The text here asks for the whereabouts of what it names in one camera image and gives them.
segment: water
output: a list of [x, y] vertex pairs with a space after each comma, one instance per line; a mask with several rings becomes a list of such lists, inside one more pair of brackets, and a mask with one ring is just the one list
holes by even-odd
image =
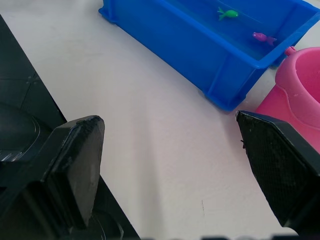
[[[166, 1], [256, 60], [261, 60], [280, 43], [277, 40], [274, 43], [275, 46], [271, 46], [267, 42], [255, 39], [252, 36], [254, 32], [268, 35], [268, 33], [272, 33], [272, 29], [268, 29], [263, 22], [244, 14], [239, 9], [224, 4], [220, 0]], [[239, 13], [239, 16], [236, 18], [225, 17], [219, 21], [221, 15], [218, 13], [219, 7], [224, 12], [234, 10]]]

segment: pink toy fish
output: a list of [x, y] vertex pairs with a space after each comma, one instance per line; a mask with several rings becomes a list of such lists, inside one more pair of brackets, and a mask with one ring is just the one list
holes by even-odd
[[254, 37], [255, 39], [257, 39], [260, 42], [267, 42], [271, 46], [273, 46], [274, 42], [277, 41], [276, 38], [274, 38], [272, 36], [266, 36], [265, 34], [259, 33], [259, 32], [254, 32], [252, 34], [252, 37]]

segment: pink plastic container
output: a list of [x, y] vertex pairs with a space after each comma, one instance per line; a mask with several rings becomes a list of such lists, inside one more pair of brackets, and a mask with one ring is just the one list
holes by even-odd
[[320, 47], [289, 47], [285, 54], [256, 113], [290, 123], [320, 153]]

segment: white table surface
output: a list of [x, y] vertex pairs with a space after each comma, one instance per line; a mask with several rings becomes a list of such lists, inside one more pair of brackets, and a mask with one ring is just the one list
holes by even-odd
[[[320, 1], [313, 4], [320, 7]], [[268, 238], [282, 228], [257, 184], [235, 112], [223, 112], [98, 13], [102, 0], [1, 0], [0, 14], [57, 105], [105, 122], [101, 174], [141, 237]], [[320, 24], [297, 45], [319, 45]], [[254, 111], [268, 69], [237, 108]]]

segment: blue plastic bin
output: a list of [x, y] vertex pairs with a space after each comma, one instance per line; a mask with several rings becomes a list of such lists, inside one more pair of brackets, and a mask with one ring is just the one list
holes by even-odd
[[[219, 21], [219, 7], [239, 16]], [[302, 0], [104, 0], [99, 12], [227, 111], [320, 19]], [[275, 46], [253, 32], [277, 38]]]

